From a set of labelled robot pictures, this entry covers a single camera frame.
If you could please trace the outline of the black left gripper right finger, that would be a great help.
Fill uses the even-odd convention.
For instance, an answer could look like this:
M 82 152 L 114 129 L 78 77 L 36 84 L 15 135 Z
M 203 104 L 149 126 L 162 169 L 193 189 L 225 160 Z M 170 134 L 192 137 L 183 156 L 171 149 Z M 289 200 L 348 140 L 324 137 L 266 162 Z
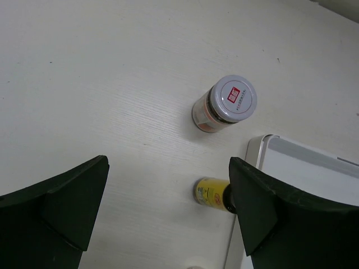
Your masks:
M 254 268 L 357 268 L 358 207 L 302 191 L 239 157 L 229 180 Z

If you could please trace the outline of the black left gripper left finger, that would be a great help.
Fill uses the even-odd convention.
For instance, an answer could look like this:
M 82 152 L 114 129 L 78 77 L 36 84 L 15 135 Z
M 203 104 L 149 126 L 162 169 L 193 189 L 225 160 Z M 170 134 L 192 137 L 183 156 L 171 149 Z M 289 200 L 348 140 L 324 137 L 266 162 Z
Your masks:
M 1 196 L 1 268 L 78 268 L 108 178 L 99 155 Z

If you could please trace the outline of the yellow label brown bottle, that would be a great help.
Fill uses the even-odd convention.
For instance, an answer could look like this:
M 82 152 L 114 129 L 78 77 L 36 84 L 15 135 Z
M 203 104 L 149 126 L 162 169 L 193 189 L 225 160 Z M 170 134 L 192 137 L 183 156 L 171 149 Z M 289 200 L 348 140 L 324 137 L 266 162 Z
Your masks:
M 230 182 L 217 178 L 201 178 L 193 187 L 195 201 L 203 206 L 236 214 Z

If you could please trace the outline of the white-lid red label jar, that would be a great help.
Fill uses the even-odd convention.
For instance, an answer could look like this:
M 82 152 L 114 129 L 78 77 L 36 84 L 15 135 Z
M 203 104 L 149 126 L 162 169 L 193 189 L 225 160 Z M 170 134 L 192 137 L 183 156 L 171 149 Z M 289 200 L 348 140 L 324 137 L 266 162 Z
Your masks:
M 194 103 L 192 119 L 200 130 L 215 133 L 249 118 L 256 107 L 252 84 L 239 75 L 228 75 Z

